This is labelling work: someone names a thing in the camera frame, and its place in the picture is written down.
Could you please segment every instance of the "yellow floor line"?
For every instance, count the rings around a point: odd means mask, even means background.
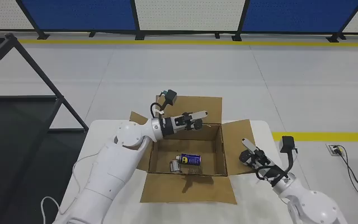
[[[354,132],[273,132],[275,141],[281,136],[293,136],[302,142],[358,142],[358,133]]]
[[[120,44],[174,44],[174,45],[260,45],[260,46],[338,46],[358,47],[358,43],[329,42],[276,42],[276,41],[209,41],[209,40],[31,40],[19,39],[22,44],[89,44],[89,45],[120,45]]]

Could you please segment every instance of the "blue spray can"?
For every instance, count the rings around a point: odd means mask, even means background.
[[[187,165],[194,165],[194,166],[200,166],[200,162],[201,162],[201,156],[184,154],[184,153],[176,156],[176,159],[179,161],[180,164],[187,164]]]

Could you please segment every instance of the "table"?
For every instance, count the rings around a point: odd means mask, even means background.
[[[123,120],[96,120],[89,129],[79,158],[98,152],[106,140],[113,135]],[[252,120],[251,128],[256,145],[278,166],[282,166],[279,153],[269,125],[260,120]],[[82,160],[76,165],[75,174],[84,187],[92,163],[96,157]],[[287,206],[272,191],[266,181],[259,181],[255,174],[230,176],[237,205],[200,203],[139,203],[147,173],[136,170],[114,199],[104,224],[107,223],[250,223],[250,224],[291,224]],[[61,203],[62,211],[77,195],[78,188],[71,177]]]

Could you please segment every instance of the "electrical outlet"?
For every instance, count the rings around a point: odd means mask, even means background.
[[[334,146],[336,146],[336,144],[326,144],[326,146],[327,146],[327,149],[330,152],[331,156],[339,156],[338,153],[335,153],[336,148],[333,148]]]

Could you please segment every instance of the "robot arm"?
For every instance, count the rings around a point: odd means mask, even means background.
[[[168,96],[161,110],[164,110],[167,104],[173,105],[176,100],[174,91],[165,92]],[[87,184],[77,196],[77,200],[68,212],[54,223],[103,223],[112,201],[131,178],[150,140],[156,142],[180,130],[200,129],[202,118],[207,115],[208,112],[200,111],[163,119],[159,116],[148,119],[144,125],[122,122],[98,153]]]
[[[347,224],[336,202],[329,196],[301,185],[298,178],[289,170],[293,166],[292,150],[297,150],[291,136],[283,136],[281,152],[287,153],[289,167],[285,171],[266,157],[263,150],[247,139],[242,139],[246,147],[240,161],[255,169],[261,180],[267,180],[279,198],[287,198],[288,211],[294,224]]]

